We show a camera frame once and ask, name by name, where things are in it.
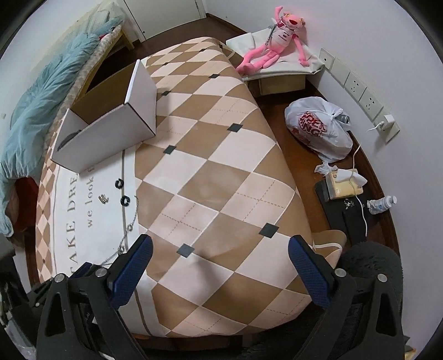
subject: white cardboard box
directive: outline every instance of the white cardboard box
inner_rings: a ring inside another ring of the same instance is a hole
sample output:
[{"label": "white cardboard box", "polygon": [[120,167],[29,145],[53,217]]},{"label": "white cardboard box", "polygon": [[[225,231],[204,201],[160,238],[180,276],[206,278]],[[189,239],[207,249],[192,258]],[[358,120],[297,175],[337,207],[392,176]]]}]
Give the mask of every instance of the white cardboard box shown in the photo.
[{"label": "white cardboard box", "polygon": [[120,70],[66,111],[51,160],[80,173],[154,137],[156,97],[155,83],[140,60]]}]

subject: electrical outlet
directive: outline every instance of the electrical outlet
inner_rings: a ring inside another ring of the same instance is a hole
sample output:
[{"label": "electrical outlet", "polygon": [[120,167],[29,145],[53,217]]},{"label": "electrical outlet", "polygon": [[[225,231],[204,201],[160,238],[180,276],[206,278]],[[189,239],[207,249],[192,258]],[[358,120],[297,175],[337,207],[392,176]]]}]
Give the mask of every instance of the electrical outlet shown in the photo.
[{"label": "electrical outlet", "polygon": [[[374,125],[380,124],[381,121],[386,121],[385,115],[390,114],[391,111],[388,108],[384,107],[383,109],[381,109],[380,113],[373,120]],[[382,130],[381,127],[378,127],[377,131],[383,141],[387,144],[392,140],[394,136],[396,136],[400,132],[400,128],[398,127],[398,124],[394,122],[394,124],[389,129]]]},{"label": "electrical outlet", "polygon": [[325,49],[321,49],[319,59],[323,64],[325,64],[325,68],[329,70],[332,67],[332,63],[334,62],[335,57],[332,56]]},{"label": "electrical outlet", "polygon": [[373,120],[383,108],[383,105],[378,102],[368,88],[364,91],[359,103],[371,120]]},{"label": "electrical outlet", "polygon": [[366,90],[366,85],[356,74],[351,71],[348,79],[345,82],[345,89],[348,90],[355,100],[359,101]]},{"label": "electrical outlet", "polygon": [[346,79],[348,78],[349,73],[351,72],[345,64],[343,64],[339,59],[335,58],[332,63],[332,67],[330,70],[332,76],[342,85],[345,85]]}]

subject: white door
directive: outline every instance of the white door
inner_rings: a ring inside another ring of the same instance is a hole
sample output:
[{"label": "white door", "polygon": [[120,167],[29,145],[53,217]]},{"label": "white door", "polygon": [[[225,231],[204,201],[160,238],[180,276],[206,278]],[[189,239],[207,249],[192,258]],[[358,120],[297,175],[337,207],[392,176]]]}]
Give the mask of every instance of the white door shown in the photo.
[{"label": "white door", "polygon": [[200,19],[201,0],[125,0],[145,38]]}]

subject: pink panther plush toy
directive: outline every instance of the pink panther plush toy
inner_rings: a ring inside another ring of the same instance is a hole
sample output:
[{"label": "pink panther plush toy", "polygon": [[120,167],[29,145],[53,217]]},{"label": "pink panther plush toy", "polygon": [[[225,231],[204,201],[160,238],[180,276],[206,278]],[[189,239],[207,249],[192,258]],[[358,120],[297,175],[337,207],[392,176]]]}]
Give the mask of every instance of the pink panther plush toy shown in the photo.
[{"label": "pink panther plush toy", "polygon": [[[272,34],[271,38],[262,46],[257,49],[248,51],[243,58],[243,62],[237,67],[237,72],[240,75],[252,75],[261,68],[266,69],[274,64],[280,57],[282,51],[294,40],[300,56],[299,61],[302,66],[309,66],[309,62],[306,60],[306,56],[303,50],[302,43],[296,32],[299,32],[304,26],[305,22],[303,18],[299,18],[289,12],[284,12],[280,17],[280,11],[283,6],[278,6],[275,9],[275,19],[277,22],[277,28]],[[259,54],[263,54],[256,63],[251,64],[251,60]]]}]

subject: chain necklace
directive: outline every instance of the chain necklace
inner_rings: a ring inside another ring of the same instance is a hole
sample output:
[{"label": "chain necklace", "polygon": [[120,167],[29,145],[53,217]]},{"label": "chain necklace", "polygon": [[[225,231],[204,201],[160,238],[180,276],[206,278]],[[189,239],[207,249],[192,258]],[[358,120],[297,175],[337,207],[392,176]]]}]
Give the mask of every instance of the chain necklace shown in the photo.
[{"label": "chain necklace", "polygon": [[134,197],[135,197],[136,202],[137,202],[137,204],[136,204],[136,213],[134,215],[134,220],[132,220],[132,222],[126,227],[126,229],[124,231],[123,238],[121,238],[121,240],[120,240],[120,244],[119,244],[119,246],[117,248],[117,251],[114,254],[112,254],[111,256],[109,256],[104,262],[102,262],[100,264],[100,266],[110,265],[110,263],[109,263],[110,260],[112,260],[117,255],[124,254],[127,251],[127,249],[124,246],[123,242],[124,242],[124,239],[126,238],[126,236],[128,236],[128,232],[131,232],[134,229],[134,224],[136,222],[137,213],[138,213],[139,201],[138,201],[138,197],[137,196],[134,196]]}]

